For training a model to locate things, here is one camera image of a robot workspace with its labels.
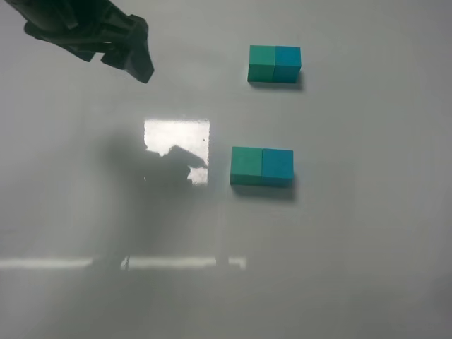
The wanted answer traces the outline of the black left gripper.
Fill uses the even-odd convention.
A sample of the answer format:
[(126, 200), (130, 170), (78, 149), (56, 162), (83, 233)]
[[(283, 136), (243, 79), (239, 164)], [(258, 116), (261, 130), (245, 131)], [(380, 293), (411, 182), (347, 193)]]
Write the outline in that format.
[(154, 72), (148, 48), (148, 24), (126, 15), (111, 1), (7, 1), (24, 17), (24, 31), (86, 62), (123, 70), (141, 83)]

